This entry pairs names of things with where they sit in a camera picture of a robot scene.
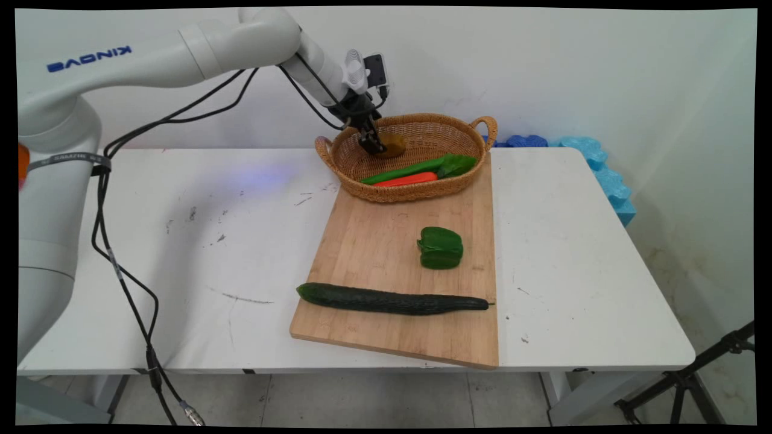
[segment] basket handle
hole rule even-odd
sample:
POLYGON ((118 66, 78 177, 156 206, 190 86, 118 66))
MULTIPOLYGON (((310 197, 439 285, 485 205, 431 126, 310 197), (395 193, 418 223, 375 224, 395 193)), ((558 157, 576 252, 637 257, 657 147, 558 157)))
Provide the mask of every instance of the basket handle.
POLYGON ((499 133, 499 125, 496 123, 496 119, 493 119, 490 116, 482 116, 472 121, 469 126, 472 128, 477 128, 477 125, 479 125, 480 122, 483 122, 486 127, 488 127, 488 143, 486 143, 488 148, 486 151, 490 151, 490 148, 493 147, 494 143, 496 143, 496 135, 499 133))
POLYGON ((313 141, 313 145, 317 148, 317 154, 319 154, 319 156, 322 158, 324 164, 326 164, 327 167, 332 171, 337 171, 335 164, 330 157, 330 148, 332 147, 330 140, 328 140, 327 137, 319 136, 315 141, 313 141))

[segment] wicker basket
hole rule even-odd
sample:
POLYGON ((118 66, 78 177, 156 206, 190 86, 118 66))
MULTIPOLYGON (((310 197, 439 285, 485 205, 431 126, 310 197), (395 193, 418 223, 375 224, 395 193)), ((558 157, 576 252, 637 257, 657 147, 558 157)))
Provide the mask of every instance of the wicker basket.
POLYGON ((341 186, 352 195, 373 202, 413 201, 460 192, 477 175, 488 150, 496 142, 497 132, 496 120, 488 116, 465 124, 441 114, 408 114, 384 117, 375 125, 378 131, 401 134, 407 148, 404 154, 385 159, 369 155, 359 145, 359 132, 354 128, 347 128, 338 134, 332 143, 326 137, 317 137, 315 142, 319 156, 335 172, 341 186), (488 143, 475 131, 480 122, 488 127, 488 143), (399 187, 376 187, 359 182, 448 153, 469 155, 478 161, 472 170, 454 178, 399 187))

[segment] strap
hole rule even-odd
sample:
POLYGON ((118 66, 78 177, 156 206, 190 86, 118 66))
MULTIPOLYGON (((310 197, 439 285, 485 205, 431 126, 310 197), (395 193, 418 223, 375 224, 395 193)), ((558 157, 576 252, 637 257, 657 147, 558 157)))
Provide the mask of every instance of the strap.
POLYGON ((57 154, 46 158, 45 160, 38 160, 29 163, 27 166, 27 173, 41 167, 49 166, 51 164, 63 163, 65 161, 88 161, 89 163, 97 164, 91 170, 91 176, 101 175, 113 170, 113 163, 109 158, 99 154, 91 154, 89 152, 70 152, 68 154, 57 154))

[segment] white table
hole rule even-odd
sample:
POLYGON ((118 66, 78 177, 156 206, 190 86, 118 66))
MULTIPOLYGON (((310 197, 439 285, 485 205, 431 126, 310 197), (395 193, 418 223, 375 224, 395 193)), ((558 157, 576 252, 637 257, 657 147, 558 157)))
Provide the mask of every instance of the white table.
MULTIPOLYGON (((553 423, 569 423, 694 360, 578 151, 493 149, 492 163, 499 369, 552 373, 543 378, 559 401, 553 423), (610 372, 564 397, 559 373, 575 368, 610 372)), ((294 289, 308 275, 338 186, 313 149, 117 155, 107 230, 121 265, 161 300, 153 342, 166 369, 468 370, 290 337, 294 289)), ((143 339, 113 270, 90 246, 95 188, 93 179, 73 298, 18 375, 146 368, 143 339)), ((152 301, 129 284, 148 324, 152 301)))

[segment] robotic arm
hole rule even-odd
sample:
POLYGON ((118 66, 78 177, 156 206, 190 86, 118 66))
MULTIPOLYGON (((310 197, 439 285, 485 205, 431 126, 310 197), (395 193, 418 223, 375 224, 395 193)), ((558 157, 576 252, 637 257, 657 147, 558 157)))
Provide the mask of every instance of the robotic arm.
MULTIPOLYGON (((101 124, 81 93, 108 86, 190 86, 269 65, 281 65, 332 114, 357 128, 367 152, 385 151, 374 126, 380 114, 367 93, 370 86, 382 87, 381 97, 388 92, 382 59, 368 81, 371 58, 362 61, 351 50, 345 65, 334 62, 282 8, 241 8, 239 22, 229 28, 207 20, 137 45, 17 65, 19 143, 30 150, 30 164, 97 152, 101 124)), ((88 158, 73 159, 30 171, 19 193, 17 365, 69 303, 92 166, 88 158)))

